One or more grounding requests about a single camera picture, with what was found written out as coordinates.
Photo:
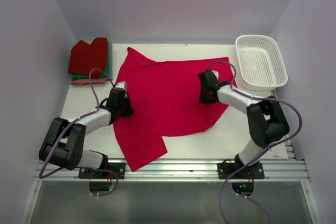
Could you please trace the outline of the pink red t shirt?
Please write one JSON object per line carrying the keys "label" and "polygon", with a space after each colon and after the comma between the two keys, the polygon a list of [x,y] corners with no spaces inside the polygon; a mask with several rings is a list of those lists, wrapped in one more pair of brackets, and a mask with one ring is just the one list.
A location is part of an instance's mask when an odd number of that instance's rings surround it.
{"label": "pink red t shirt", "polygon": [[117,142],[131,170],[142,168],[167,153],[163,137],[204,132],[228,108],[199,102],[198,74],[212,62],[223,81],[231,81],[229,59],[157,62],[129,47],[117,81],[127,83],[134,114],[114,124]]}

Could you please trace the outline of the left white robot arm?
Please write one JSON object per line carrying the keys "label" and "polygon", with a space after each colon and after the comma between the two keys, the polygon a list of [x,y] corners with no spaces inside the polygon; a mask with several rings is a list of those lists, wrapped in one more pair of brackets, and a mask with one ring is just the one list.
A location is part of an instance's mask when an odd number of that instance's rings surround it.
{"label": "left white robot arm", "polygon": [[67,170],[90,168],[97,178],[106,177],[109,172],[109,165],[104,162],[106,157],[85,150],[84,141],[92,132],[134,113],[123,84],[113,87],[96,111],[73,119],[53,119],[39,150],[39,159],[44,164],[51,163]]}

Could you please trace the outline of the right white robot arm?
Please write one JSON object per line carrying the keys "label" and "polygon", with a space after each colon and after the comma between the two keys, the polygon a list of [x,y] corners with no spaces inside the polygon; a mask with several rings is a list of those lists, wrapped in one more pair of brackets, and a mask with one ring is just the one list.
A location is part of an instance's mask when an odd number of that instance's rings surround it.
{"label": "right white robot arm", "polygon": [[250,140],[234,161],[236,176],[246,178],[253,171],[252,165],[259,161],[255,161],[255,157],[287,135],[290,127],[275,97],[254,97],[229,82],[219,82],[217,75],[218,72],[213,70],[198,74],[201,85],[199,101],[226,104],[247,116]]}

